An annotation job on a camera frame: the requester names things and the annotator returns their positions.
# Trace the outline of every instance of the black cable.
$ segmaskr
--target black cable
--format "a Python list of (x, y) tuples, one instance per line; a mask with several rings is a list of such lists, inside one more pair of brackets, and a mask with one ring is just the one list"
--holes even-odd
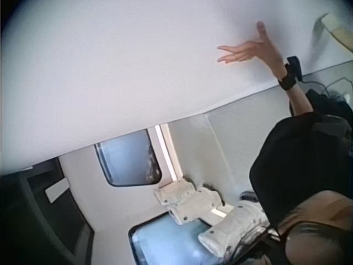
[(302, 81), (302, 83), (303, 83), (303, 84), (310, 84), (310, 83), (312, 83), (312, 84), (318, 84), (318, 85), (322, 86), (322, 87), (324, 88), (324, 91), (326, 92), (327, 96), (328, 96), (329, 98), (331, 98), (330, 93), (328, 92), (328, 88), (331, 87), (331, 86), (333, 86), (334, 84), (336, 84), (336, 83), (342, 81), (342, 80), (346, 80), (348, 83), (350, 83), (350, 84), (351, 84), (351, 87), (352, 87), (352, 91), (353, 91), (353, 82), (350, 81), (349, 79), (347, 79), (346, 77), (340, 78), (340, 79), (338, 79), (338, 80), (332, 82), (331, 84), (328, 84), (327, 86), (325, 86), (324, 84), (322, 84), (322, 83), (320, 83), (320, 82), (317, 82), (317, 81), (307, 81), (307, 82)]
[(322, 86), (324, 88), (324, 91), (326, 92), (327, 96), (329, 98), (331, 98), (330, 93), (327, 91), (327, 87), (324, 84), (322, 84), (320, 82), (316, 82), (316, 81), (307, 81), (307, 82), (302, 81), (302, 83), (303, 84), (318, 84), (318, 85)]

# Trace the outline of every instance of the raised hand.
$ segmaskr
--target raised hand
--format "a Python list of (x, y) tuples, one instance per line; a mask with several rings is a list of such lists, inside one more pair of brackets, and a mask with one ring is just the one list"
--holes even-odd
[(247, 41), (239, 46), (219, 46), (218, 49), (228, 51), (231, 54), (219, 58), (218, 62), (242, 62), (251, 60), (256, 56), (272, 70), (278, 80), (282, 80), (287, 75), (283, 57), (268, 37), (265, 24), (258, 22), (257, 28), (260, 34), (260, 42)]

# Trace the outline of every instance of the white ceiling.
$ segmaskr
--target white ceiling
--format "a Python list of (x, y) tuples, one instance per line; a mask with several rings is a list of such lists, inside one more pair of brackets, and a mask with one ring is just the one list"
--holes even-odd
[(276, 84), (257, 60), (216, 63), (263, 20), (310, 73), (350, 53), (315, 21), (330, 0), (27, 1), (2, 35), (2, 174), (219, 107)]

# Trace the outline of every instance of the cabin wall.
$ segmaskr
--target cabin wall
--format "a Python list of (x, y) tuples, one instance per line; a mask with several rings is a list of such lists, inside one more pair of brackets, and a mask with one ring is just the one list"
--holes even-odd
[(172, 181), (156, 131), (149, 130), (162, 179), (155, 185), (111, 186), (101, 169), (95, 147), (88, 146), (59, 157), (70, 190), (95, 235), (92, 265), (135, 264), (129, 230), (165, 213), (153, 195), (157, 187)]

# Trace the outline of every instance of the wrist strap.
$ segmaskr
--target wrist strap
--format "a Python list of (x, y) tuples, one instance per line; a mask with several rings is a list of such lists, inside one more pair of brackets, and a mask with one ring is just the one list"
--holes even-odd
[(278, 83), (284, 90), (289, 90), (297, 83), (296, 75), (289, 64), (286, 64), (285, 67), (287, 69), (287, 75), (282, 79), (282, 81), (278, 81)]

